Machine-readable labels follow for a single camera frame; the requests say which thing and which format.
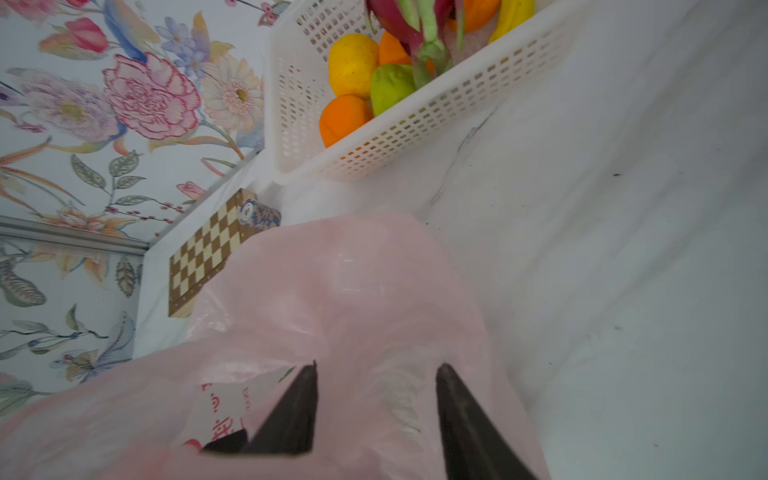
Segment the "pink plastic bag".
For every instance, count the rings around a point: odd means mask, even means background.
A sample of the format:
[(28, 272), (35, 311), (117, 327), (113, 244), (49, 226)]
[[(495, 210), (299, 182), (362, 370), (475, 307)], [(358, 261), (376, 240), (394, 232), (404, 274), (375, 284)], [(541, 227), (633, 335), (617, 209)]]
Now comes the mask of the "pink plastic bag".
[[(311, 449), (219, 455), (186, 428), (217, 386), (280, 372), (206, 439), (263, 434), (315, 378)], [(415, 218), (342, 216), (256, 235), (199, 294), (184, 343), (24, 408), (1, 427), (5, 479), (443, 479), (438, 388), (462, 380), (510, 454), (504, 475), (550, 472), (493, 356), (480, 308)]]

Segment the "green fruit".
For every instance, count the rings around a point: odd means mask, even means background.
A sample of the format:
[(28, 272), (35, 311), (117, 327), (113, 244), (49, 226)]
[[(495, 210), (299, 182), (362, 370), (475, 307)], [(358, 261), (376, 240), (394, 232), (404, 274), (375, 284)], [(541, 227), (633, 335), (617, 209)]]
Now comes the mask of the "green fruit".
[(370, 100), (378, 116), (416, 91), (411, 65), (384, 64), (372, 75)]

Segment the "red dragon fruit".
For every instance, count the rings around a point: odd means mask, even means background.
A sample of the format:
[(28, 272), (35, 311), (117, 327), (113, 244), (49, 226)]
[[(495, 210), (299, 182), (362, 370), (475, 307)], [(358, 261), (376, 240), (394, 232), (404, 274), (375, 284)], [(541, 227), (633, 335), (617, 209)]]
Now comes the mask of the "red dragon fruit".
[(372, 26), (374, 16), (409, 52), (417, 89), (452, 68), (452, 53), (445, 42), (444, 30), (454, 14), (455, 50), (460, 52), (465, 27), (463, 1), (366, 0), (363, 6), (366, 25)]

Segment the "yellow lemon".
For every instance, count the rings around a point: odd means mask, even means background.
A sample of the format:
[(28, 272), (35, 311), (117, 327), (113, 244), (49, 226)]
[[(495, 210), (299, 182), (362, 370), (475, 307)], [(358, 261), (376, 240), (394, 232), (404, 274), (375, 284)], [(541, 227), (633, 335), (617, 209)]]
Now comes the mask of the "yellow lemon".
[(328, 55), (329, 84), (334, 94), (370, 98), (371, 77), (378, 67), (379, 45), (373, 39), (352, 33), (341, 37)]

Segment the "orange fruit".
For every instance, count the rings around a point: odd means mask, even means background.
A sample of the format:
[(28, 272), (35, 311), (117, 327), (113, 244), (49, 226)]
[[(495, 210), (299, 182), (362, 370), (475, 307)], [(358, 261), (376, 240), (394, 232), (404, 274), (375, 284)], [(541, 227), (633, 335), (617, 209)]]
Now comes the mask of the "orange fruit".
[(379, 42), (378, 63), (379, 65), (410, 65), (411, 58), (401, 42), (389, 32), (384, 31)]
[(485, 26), (500, 9), (500, 0), (463, 0), (464, 32), (472, 33)]
[(371, 107), (354, 95), (342, 95), (323, 110), (318, 126), (325, 147), (330, 147), (374, 118)]

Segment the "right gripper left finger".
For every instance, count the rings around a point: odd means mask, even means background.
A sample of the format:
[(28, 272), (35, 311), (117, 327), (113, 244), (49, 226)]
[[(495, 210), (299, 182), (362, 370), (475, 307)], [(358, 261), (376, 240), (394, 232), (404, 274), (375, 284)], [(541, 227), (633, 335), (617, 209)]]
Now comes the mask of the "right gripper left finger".
[(201, 452), (216, 455), (303, 455), (313, 448), (318, 407), (317, 364), (304, 366), (260, 428), (245, 429), (206, 444)]

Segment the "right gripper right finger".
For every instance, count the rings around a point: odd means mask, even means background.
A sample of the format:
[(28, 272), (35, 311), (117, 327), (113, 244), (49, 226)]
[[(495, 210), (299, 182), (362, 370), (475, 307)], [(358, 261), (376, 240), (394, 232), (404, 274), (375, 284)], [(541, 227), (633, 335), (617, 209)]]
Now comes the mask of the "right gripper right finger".
[(436, 396), (447, 479), (536, 479), (448, 363), (437, 369)]

